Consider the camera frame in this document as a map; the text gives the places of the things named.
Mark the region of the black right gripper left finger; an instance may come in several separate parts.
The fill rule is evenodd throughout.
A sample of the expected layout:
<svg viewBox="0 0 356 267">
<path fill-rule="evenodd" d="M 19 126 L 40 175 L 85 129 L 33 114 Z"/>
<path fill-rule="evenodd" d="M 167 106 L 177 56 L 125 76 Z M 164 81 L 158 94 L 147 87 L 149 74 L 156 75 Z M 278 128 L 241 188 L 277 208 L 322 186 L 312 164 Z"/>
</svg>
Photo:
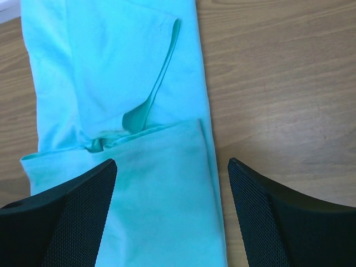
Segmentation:
<svg viewBox="0 0 356 267">
<path fill-rule="evenodd" d="M 94 266 L 117 165 L 84 174 L 1 208 L 1 266 Z"/>
</svg>

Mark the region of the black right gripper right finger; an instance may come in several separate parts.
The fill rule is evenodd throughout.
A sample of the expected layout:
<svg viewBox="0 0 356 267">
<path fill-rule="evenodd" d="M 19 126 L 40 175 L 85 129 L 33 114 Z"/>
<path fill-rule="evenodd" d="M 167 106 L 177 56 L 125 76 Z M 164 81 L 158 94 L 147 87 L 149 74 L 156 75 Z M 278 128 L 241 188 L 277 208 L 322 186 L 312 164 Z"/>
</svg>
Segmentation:
<svg viewBox="0 0 356 267">
<path fill-rule="evenodd" d="M 249 266 L 355 266 L 355 208 L 302 194 L 236 158 L 228 163 Z"/>
</svg>

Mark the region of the teal t shirt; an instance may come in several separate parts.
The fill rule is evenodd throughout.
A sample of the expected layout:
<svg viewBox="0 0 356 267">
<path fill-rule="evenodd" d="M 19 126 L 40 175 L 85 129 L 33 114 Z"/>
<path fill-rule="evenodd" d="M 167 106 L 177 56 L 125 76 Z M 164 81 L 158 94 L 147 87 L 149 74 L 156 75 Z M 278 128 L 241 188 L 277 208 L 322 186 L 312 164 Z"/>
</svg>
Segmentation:
<svg viewBox="0 0 356 267">
<path fill-rule="evenodd" d="M 37 194 L 118 168 L 97 266 L 227 266 L 195 1 L 22 1 Z"/>
</svg>

